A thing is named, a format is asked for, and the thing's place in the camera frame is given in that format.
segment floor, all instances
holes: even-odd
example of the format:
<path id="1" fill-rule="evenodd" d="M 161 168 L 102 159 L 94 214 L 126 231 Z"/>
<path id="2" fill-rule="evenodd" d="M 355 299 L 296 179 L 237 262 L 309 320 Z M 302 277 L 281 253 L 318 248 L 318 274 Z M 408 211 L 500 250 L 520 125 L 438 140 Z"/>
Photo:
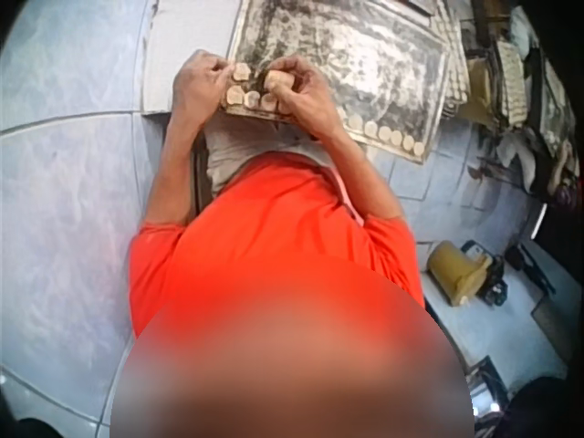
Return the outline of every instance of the floor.
<path id="1" fill-rule="evenodd" d="M 17 417 L 66 437 L 109 436 L 132 343 L 128 244 L 163 128 L 139 113 L 150 17 L 151 0 L 30 0 L 0 57 L 0 383 Z M 470 176 L 478 144 L 475 127 L 449 120 L 424 166 L 368 152 L 401 198 L 421 269 L 444 239 L 502 251 L 533 206 L 513 184 Z"/>

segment baking tray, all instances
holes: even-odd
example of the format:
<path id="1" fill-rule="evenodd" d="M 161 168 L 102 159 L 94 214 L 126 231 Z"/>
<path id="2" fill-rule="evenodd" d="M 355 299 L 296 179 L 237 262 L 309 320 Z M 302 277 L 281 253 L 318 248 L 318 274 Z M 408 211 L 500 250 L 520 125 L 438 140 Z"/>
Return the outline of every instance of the baking tray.
<path id="1" fill-rule="evenodd" d="M 416 157 L 402 146 L 352 130 L 343 118 L 355 141 L 425 161 L 442 113 L 448 64 L 448 50 L 432 31 L 384 0 L 243 0 L 228 57 L 252 69 L 245 91 L 264 93 L 266 66 L 294 53 L 321 69 L 339 113 L 359 114 L 403 137 L 411 135 L 425 150 Z M 290 121 L 243 106 L 225 110 Z"/>

